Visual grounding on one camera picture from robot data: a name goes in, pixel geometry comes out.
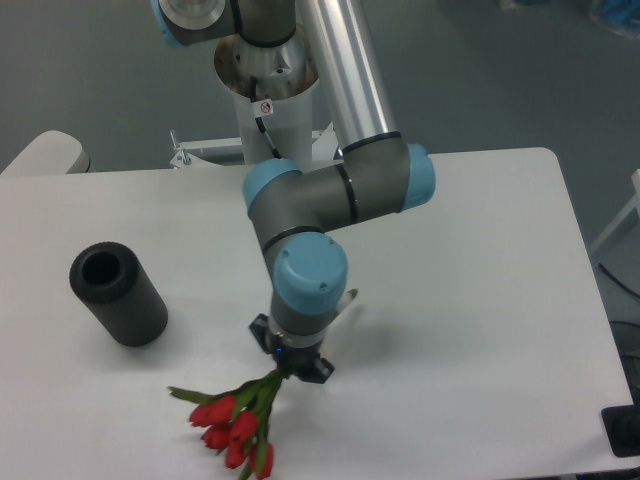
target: tulip bouquet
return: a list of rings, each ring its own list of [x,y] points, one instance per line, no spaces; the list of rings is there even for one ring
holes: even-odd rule
[[[336,317],[357,294],[355,289],[345,294],[336,307]],[[269,443],[273,402],[289,376],[289,372],[278,367],[262,378],[218,395],[176,387],[169,387],[169,391],[175,398],[197,405],[189,422],[194,427],[206,428],[201,439],[207,448],[216,450],[218,455],[226,451],[227,468],[245,465],[239,480],[247,480],[252,474],[262,480],[271,475],[274,461],[273,445]]]

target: white table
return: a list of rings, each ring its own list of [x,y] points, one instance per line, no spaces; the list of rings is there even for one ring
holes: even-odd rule
[[[337,231],[356,305],[324,386],[277,400],[275,479],[502,479],[635,467],[600,410],[630,404],[555,156],[435,155],[426,206]],[[167,385],[271,367],[249,334],[271,287],[244,167],[0,180],[0,478],[231,479]],[[116,344],[68,285],[75,256],[136,252],[169,325]]]

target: cylinder opening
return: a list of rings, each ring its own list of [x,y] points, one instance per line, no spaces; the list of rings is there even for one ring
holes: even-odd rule
[[[91,285],[112,283],[120,275],[120,259],[111,252],[97,252],[89,256],[82,266],[82,277]]]

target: green leaf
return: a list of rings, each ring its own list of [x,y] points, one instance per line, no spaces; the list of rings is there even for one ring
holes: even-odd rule
[[[226,393],[221,393],[219,395],[208,395],[206,393],[195,392],[193,390],[184,390],[177,387],[167,388],[169,388],[171,396],[180,400],[185,400],[187,402],[196,403],[198,405],[211,405],[212,403],[215,403],[226,395]]]
[[[258,392],[258,397],[256,400],[256,404],[253,407],[253,413],[258,415],[262,412],[267,404],[273,401],[273,389],[275,388],[275,384],[273,382],[267,383],[264,385],[260,391]]]
[[[267,420],[264,422],[265,438],[269,438],[269,418],[271,418],[271,405],[269,405],[269,410],[267,410]]]
[[[264,464],[267,462],[268,452],[269,442],[267,441],[266,429],[261,428],[258,431],[258,443],[256,445],[256,472],[262,472]]]
[[[244,390],[245,388],[249,388],[251,385],[255,385],[256,383],[259,383],[261,381],[262,381],[261,378],[259,378],[258,380],[249,380],[248,382],[244,382],[238,388],[236,388],[235,390],[231,390],[228,393],[230,393],[231,395],[236,395],[236,394],[240,393],[242,390]]]
[[[233,407],[233,412],[231,413],[231,421],[235,421],[240,415],[240,412],[244,407],[246,407],[251,400],[258,394],[260,390],[260,386],[262,384],[260,382],[250,385],[249,387],[243,388],[236,394],[236,404]]]
[[[253,473],[253,470],[251,470],[251,464],[247,462],[247,464],[242,469],[242,472],[240,472],[240,476],[238,477],[238,480],[249,480],[249,477],[251,476],[252,473]]]
[[[249,453],[251,453],[251,449],[253,448],[253,438],[250,438],[249,440],[247,440],[246,442],[244,442],[244,454],[245,455],[249,455]]]

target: robotic arm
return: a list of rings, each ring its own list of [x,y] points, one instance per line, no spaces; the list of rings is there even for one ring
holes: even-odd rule
[[[250,328],[279,366],[324,383],[333,366],[319,349],[348,270],[326,232],[416,207],[435,190],[426,150],[397,131],[360,1],[298,0],[304,31],[294,0],[152,2],[165,36],[178,43],[229,36],[218,45],[216,70],[252,104],[273,101],[277,111],[279,101],[295,102],[322,79],[342,164],[303,174],[289,160],[310,149],[304,122],[268,131],[262,117],[246,122],[239,110],[238,122],[245,157],[260,162],[244,196],[273,283],[270,315]],[[301,135],[302,146],[292,140]]]

